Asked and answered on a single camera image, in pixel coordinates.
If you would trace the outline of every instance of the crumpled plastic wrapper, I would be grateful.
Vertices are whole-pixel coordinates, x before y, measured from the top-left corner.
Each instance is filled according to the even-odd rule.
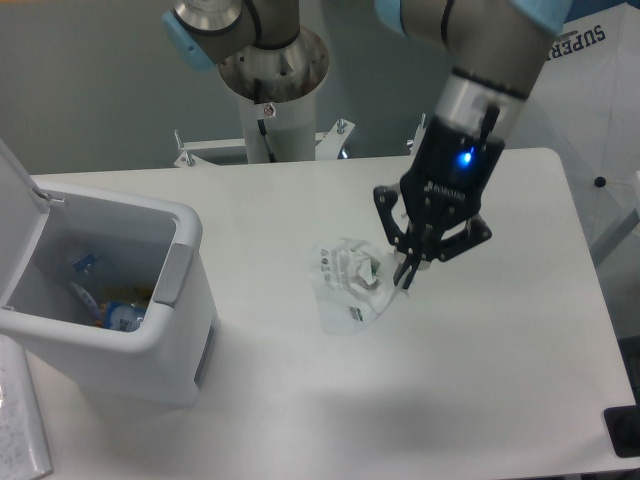
[[[394,255],[364,240],[321,242],[311,255],[311,283],[322,330],[350,335],[368,328],[401,290]]]

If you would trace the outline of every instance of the black object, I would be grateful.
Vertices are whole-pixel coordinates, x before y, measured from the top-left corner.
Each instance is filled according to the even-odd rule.
[[[604,419],[616,455],[640,457],[640,408],[637,405],[607,408]]]
[[[504,149],[502,140],[489,139],[500,110],[489,105],[480,137],[474,137],[434,117],[409,171],[398,188],[380,186],[373,196],[387,240],[407,255],[394,275],[397,285],[408,289],[422,261],[447,261],[491,238],[482,220],[480,197]],[[402,232],[393,220],[392,209],[402,193],[410,224]],[[443,239],[447,232],[465,222],[464,228]]]

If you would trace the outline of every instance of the blue led light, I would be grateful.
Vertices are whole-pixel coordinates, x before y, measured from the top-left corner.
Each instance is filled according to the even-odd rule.
[[[466,168],[469,166],[469,164],[471,164],[471,161],[473,160],[473,151],[474,147],[471,147],[471,150],[469,150],[468,152],[462,152],[458,154],[458,164],[461,167]]]

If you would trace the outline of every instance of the paper sheet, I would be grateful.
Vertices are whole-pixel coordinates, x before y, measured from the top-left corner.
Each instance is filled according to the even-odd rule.
[[[24,350],[0,335],[0,480],[31,480],[51,471]]]

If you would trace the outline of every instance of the white trash bin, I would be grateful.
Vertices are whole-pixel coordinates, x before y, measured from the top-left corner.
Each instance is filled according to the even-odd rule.
[[[191,405],[219,319],[197,213],[178,203],[31,179],[0,140],[0,333],[81,385]],[[60,269],[90,244],[153,295],[133,332],[86,322]]]

